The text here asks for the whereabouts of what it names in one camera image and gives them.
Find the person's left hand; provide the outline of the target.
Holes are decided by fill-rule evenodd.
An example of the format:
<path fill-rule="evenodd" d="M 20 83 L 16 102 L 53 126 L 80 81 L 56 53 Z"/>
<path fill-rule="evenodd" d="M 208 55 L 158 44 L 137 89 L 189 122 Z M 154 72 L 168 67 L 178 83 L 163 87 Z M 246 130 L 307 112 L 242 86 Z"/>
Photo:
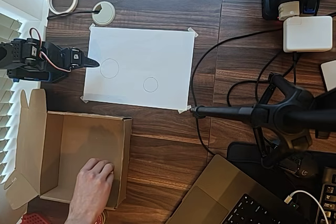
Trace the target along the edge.
<path fill-rule="evenodd" d="M 89 159 L 77 175 L 69 214 L 96 219 L 104 210 L 114 179 L 114 165 L 107 160 Z"/>

